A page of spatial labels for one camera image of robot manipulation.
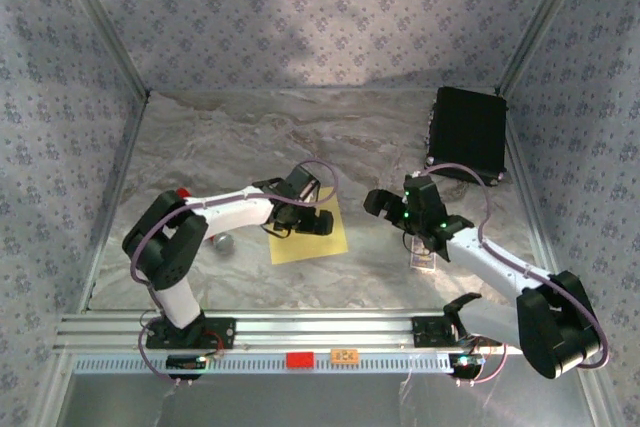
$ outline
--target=marble surface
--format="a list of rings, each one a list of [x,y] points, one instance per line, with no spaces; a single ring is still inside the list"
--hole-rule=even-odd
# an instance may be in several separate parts
[[[205,241],[189,272],[205,309],[441,308],[469,291],[500,301],[463,266],[437,259],[433,273],[411,269],[401,232],[362,208],[370,189],[399,193],[404,175],[422,166],[434,96],[431,90],[153,93],[90,308],[151,307],[145,289],[130,279],[120,245],[158,194],[178,187],[194,196],[239,190],[286,176],[309,157],[339,173],[349,252],[274,266],[258,227],[232,232],[235,250],[228,256]],[[323,182],[330,179],[321,167],[312,170]],[[482,219],[479,186],[438,179],[450,213]],[[505,181],[490,192],[495,213],[487,235],[532,262],[514,185]]]

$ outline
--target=small gray object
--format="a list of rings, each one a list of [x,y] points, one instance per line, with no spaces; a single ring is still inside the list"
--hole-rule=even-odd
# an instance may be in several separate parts
[[[222,232],[213,238],[213,248],[216,252],[228,255],[233,252],[234,241],[230,234]]]

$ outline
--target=orange label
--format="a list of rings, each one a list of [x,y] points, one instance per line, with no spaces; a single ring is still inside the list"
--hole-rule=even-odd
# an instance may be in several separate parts
[[[357,364],[360,355],[357,349],[331,349],[332,364]]]

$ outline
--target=floral wallpaper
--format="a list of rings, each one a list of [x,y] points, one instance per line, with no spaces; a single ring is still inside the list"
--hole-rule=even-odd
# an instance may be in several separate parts
[[[640,425],[640,0],[566,0],[510,98],[563,268],[612,342],[609,372]]]
[[[57,316],[77,308],[139,103],[78,0],[0,10],[0,425],[18,426]]]
[[[492,86],[540,0],[101,0],[154,90]]]

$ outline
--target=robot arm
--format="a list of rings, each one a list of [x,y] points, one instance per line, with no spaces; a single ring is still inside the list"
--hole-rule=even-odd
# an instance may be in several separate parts
[[[447,305],[445,316],[462,340],[474,335],[518,347],[536,371],[551,379],[601,350],[595,326],[581,314],[586,310],[595,319],[575,275],[566,271],[552,275],[489,240],[481,244],[478,229],[471,222],[447,213],[429,176],[407,176],[404,194],[400,197],[372,190],[364,202],[365,210],[375,216],[384,211],[384,218],[395,227],[418,236],[429,251],[443,259],[464,265],[509,301],[509,306],[503,306],[481,299],[479,294],[466,294]],[[507,263],[526,268],[519,272]],[[581,309],[548,284],[568,293]]]
[[[273,224],[276,231],[328,235],[333,229],[330,212],[316,214],[314,207],[273,199],[279,196],[312,202],[317,200],[319,188],[320,182],[297,166],[286,179],[257,182],[241,191],[215,197],[183,199],[174,191],[164,192],[125,237],[122,247],[129,258],[161,219],[177,209],[184,212],[167,222],[166,226],[173,229],[172,236],[160,230],[144,246],[134,279],[147,285],[169,322],[168,328],[173,329],[176,336],[197,337],[193,331],[201,327],[204,314],[186,275],[203,239],[239,227],[268,223]]]

